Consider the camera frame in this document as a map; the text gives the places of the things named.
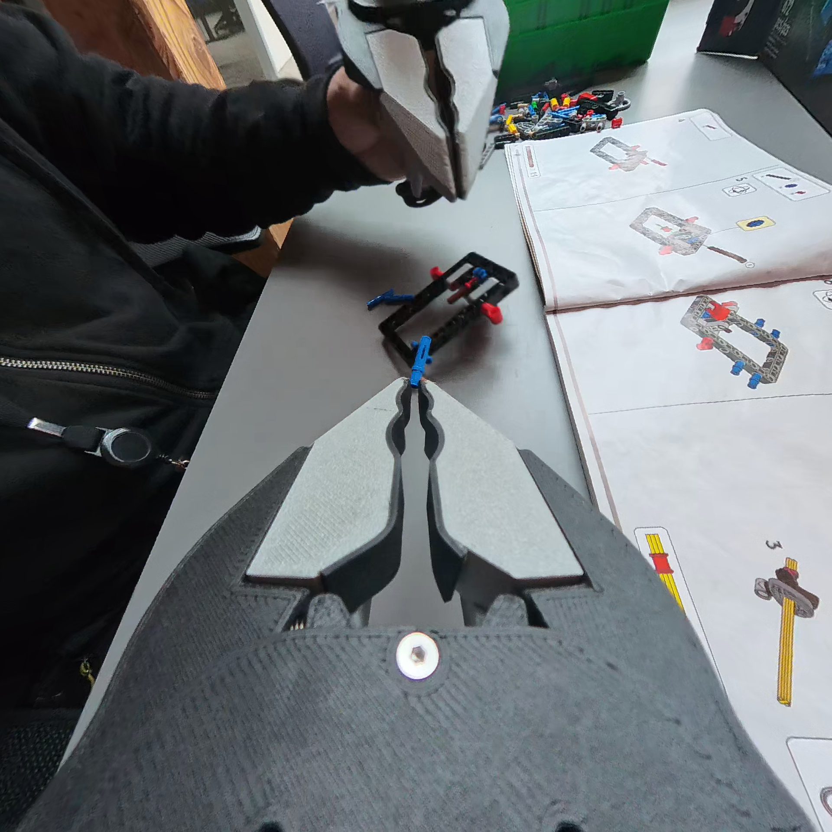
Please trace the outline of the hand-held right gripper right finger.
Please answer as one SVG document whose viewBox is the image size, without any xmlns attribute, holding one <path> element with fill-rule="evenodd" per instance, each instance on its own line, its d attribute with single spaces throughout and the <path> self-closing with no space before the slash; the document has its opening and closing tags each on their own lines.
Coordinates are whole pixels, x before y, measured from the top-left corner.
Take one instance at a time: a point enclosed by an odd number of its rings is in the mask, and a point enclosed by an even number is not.
<svg viewBox="0 0 832 832">
<path fill-rule="evenodd" d="M 419 385 L 432 571 L 466 626 L 503 595 L 580 585 L 585 571 L 513 441 L 437 383 Z"/>
</svg>

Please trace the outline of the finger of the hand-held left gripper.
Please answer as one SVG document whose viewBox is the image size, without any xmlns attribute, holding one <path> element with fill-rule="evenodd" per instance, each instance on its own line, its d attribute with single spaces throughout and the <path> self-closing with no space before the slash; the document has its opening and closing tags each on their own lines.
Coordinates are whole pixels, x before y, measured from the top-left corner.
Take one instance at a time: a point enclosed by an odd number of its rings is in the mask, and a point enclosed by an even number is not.
<svg viewBox="0 0 832 832">
<path fill-rule="evenodd" d="M 435 36 L 455 6 L 336 6 L 335 27 L 348 76 L 381 93 L 407 143 L 406 201 L 455 201 L 449 140 L 440 118 Z"/>
<path fill-rule="evenodd" d="M 446 128 L 452 193 L 465 199 L 478 175 L 510 30 L 502 1 L 449 8 L 435 36 L 440 113 Z"/>
</svg>

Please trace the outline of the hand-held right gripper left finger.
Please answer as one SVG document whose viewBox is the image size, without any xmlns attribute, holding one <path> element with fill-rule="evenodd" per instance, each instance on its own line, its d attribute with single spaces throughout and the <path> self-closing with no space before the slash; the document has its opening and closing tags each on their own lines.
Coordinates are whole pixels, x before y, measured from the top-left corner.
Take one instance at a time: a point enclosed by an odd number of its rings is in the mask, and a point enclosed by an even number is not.
<svg viewBox="0 0 832 832">
<path fill-rule="evenodd" d="M 245 577 L 332 594 L 357 612 L 400 568 L 411 392 L 397 379 L 309 448 Z"/>
</svg>

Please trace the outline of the black lego frame assembly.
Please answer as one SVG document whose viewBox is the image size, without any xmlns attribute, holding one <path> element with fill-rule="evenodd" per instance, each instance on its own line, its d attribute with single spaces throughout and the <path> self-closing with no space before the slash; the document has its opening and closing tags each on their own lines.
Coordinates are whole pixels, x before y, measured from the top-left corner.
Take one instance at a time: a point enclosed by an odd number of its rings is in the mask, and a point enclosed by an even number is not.
<svg viewBox="0 0 832 832">
<path fill-rule="evenodd" d="M 380 334 L 393 353 L 411 367 L 412 341 L 405 341 L 401 330 L 434 302 L 444 299 L 451 316 L 426 334 L 432 339 L 432 358 L 439 349 L 481 319 L 500 325 L 504 320 L 500 304 L 518 286 L 514 271 L 476 252 L 469 252 L 445 270 L 432 268 L 429 283 L 419 292 L 400 293 L 394 289 L 397 294 L 415 297 L 405 305 L 381 305 L 394 308 L 394 312 L 380 323 Z"/>
</svg>

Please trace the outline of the person's left forearm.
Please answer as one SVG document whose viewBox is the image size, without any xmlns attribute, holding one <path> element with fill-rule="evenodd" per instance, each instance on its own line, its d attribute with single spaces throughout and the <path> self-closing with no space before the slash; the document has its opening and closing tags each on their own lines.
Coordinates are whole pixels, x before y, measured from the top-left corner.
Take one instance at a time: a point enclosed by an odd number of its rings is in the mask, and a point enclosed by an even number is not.
<svg viewBox="0 0 832 832">
<path fill-rule="evenodd" d="M 82 102 L 62 170 L 137 242 L 280 224 L 335 192 L 389 183 L 329 125 L 336 71 L 223 91 L 113 72 Z"/>
</svg>

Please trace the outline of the pile of loose lego pieces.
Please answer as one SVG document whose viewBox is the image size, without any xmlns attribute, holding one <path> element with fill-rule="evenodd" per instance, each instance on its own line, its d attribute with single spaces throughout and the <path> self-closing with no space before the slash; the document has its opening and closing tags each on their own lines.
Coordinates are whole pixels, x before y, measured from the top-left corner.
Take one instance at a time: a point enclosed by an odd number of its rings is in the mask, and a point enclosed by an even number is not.
<svg viewBox="0 0 832 832">
<path fill-rule="evenodd" d="M 549 140 L 619 129 L 631 106 L 624 91 L 593 89 L 575 94 L 539 91 L 518 101 L 501 102 L 489 117 L 495 148 L 523 140 Z"/>
</svg>

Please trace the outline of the black lego set box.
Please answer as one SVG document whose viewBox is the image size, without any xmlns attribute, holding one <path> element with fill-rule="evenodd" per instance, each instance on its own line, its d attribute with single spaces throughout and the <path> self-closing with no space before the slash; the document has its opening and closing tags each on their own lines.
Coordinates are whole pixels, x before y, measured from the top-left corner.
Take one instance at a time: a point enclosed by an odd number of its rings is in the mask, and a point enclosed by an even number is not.
<svg viewBox="0 0 832 832">
<path fill-rule="evenodd" d="M 714 1 L 696 50 L 761 61 L 831 133 L 831 1 Z"/>
</svg>

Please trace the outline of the person's left hand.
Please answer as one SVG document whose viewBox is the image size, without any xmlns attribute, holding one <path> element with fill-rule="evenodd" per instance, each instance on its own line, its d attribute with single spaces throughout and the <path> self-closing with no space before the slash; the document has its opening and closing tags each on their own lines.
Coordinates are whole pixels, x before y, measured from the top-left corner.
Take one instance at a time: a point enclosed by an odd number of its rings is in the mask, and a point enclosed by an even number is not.
<svg viewBox="0 0 832 832">
<path fill-rule="evenodd" d="M 381 93 L 351 79 L 340 67 L 328 82 L 328 122 L 338 142 L 372 174 L 400 182 L 411 153 L 381 102 Z"/>
</svg>

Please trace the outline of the green plastic bin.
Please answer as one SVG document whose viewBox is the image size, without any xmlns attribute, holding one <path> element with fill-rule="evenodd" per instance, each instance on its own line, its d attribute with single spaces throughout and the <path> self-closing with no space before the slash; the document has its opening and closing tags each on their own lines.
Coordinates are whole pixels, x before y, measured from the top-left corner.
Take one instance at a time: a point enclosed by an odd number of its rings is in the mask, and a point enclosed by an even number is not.
<svg viewBox="0 0 832 832">
<path fill-rule="evenodd" d="M 668 1 L 506 1 L 510 31 L 499 101 L 646 62 Z"/>
</svg>

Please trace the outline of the dark office chair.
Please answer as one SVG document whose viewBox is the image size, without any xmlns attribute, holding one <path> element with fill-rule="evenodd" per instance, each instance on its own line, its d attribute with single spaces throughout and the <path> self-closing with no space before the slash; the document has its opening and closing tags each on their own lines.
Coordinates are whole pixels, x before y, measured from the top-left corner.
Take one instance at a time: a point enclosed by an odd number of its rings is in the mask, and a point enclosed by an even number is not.
<svg viewBox="0 0 832 832">
<path fill-rule="evenodd" d="M 322 1 L 264 1 L 283 36 L 302 80 L 322 75 L 342 62 L 335 24 Z"/>
</svg>

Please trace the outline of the white instruction booklet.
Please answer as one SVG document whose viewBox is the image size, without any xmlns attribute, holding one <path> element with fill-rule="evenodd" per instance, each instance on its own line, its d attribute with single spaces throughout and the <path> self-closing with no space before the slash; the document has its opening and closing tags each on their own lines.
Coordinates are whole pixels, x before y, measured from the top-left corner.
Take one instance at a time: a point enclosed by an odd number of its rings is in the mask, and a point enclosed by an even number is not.
<svg viewBox="0 0 832 832">
<path fill-rule="evenodd" d="M 593 500 L 830 830 L 830 184 L 707 109 L 506 159 Z"/>
</svg>

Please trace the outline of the black badge reel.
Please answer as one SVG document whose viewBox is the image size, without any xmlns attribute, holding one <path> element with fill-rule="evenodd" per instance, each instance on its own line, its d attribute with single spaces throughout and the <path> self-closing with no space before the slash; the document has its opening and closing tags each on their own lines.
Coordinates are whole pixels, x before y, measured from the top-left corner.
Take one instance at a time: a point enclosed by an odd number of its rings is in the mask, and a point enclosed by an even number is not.
<svg viewBox="0 0 832 832">
<path fill-rule="evenodd" d="M 172 458 L 161 452 L 155 442 L 139 429 L 103 429 L 84 425 L 63 426 L 32 418 L 26 428 L 58 439 L 71 450 L 101 458 L 113 467 L 139 469 L 164 463 L 185 471 L 190 459 Z"/>
</svg>

